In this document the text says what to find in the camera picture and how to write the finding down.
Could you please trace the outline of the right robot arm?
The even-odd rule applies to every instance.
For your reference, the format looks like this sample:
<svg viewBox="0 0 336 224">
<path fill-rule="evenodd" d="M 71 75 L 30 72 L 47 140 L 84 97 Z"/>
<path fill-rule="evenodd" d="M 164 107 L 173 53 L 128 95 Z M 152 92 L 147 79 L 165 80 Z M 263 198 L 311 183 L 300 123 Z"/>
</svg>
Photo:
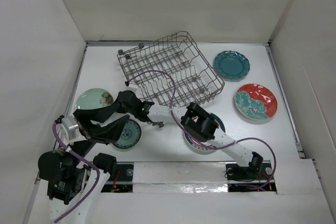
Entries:
<svg viewBox="0 0 336 224">
<path fill-rule="evenodd" d="M 209 143 L 230 156 L 246 177 L 255 178 L 261 173 L 263 157 L 229 137 L 216 119 L 194 102 L 186 107 L 162 106 L 141 101 L 132 91 L 121 91 L 111 106 L 91 110 L 80 132 L 88 140 L 116 142 L 130 115 L 141 122 L 157 125 L 175 122 L 190 138 Z"/>
</svg>

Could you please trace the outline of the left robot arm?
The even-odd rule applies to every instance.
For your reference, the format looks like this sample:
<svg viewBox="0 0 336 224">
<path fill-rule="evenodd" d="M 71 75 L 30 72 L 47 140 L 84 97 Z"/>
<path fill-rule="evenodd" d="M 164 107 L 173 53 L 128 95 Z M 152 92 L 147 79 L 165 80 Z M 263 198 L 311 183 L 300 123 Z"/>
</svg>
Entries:
<svg viewBox="0 0 336 224">
<path fill-rule="evenodd" d="M 59 144 L 38 159 L 39 178 L 47 181 L 50 223 L 89 223 L 101 190 L 117 175 L 116 157 L 99 153 L 92 161 L 86 156 L 97 144 L 116 142 L 129 116 L 101 126 L 121 108 L 114 102 L 104 108 L 77 109 L 61 115 L 52 125 Z"/>
</svg>

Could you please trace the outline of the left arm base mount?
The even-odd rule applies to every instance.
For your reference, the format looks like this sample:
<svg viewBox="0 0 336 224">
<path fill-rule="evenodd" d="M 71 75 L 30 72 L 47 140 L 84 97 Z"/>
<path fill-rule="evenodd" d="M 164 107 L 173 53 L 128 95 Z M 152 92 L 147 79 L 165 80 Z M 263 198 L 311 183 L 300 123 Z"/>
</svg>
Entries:
<svg viewBox="0 0 336 224">
<path fill-rule="evenodd" d="M 131 193 L 133 192 L 133 163 L 117 163 L 117 170 L 105 183 L 102 193 Z"/>
</svg>

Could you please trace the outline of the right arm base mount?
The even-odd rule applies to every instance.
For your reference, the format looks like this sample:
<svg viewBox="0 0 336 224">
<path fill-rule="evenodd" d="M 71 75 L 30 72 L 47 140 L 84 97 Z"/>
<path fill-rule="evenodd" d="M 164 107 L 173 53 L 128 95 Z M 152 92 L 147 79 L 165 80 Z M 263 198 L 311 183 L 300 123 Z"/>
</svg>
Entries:
<svg viewBox="0 0 336 224">
<path fill-rule="evenodd" d="M 248 172 L 244 167 L 238 166 L 236 163 L 225 164 L 224 176 L 227 179 L 228 192 L 251 192 L 251 191 L 277 191 L 275 180 L 272 179 L 268 184 L 264 185 L 262 189 L 255 189 L 254 187 L 260 187 L 268 181 L 271 173 L 272 166 L 270 162 L 263 162 L 260 172 L 255 175 Z"/>
</svg>

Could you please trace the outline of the light green floral plate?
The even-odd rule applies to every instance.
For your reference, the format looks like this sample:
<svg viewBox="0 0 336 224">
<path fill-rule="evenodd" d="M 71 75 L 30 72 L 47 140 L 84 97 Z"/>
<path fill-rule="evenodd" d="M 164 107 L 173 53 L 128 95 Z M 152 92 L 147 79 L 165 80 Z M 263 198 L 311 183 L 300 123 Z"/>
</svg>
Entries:
<svg viewBox="0 0 336 224">
<path fill-rule="evenodd" d="M 114 102 L 111 93 L 102 88 L 93 88 L 83 92 L 75 103 L 75 110 L 93 110 L 110 106 Z"/>
</svg>

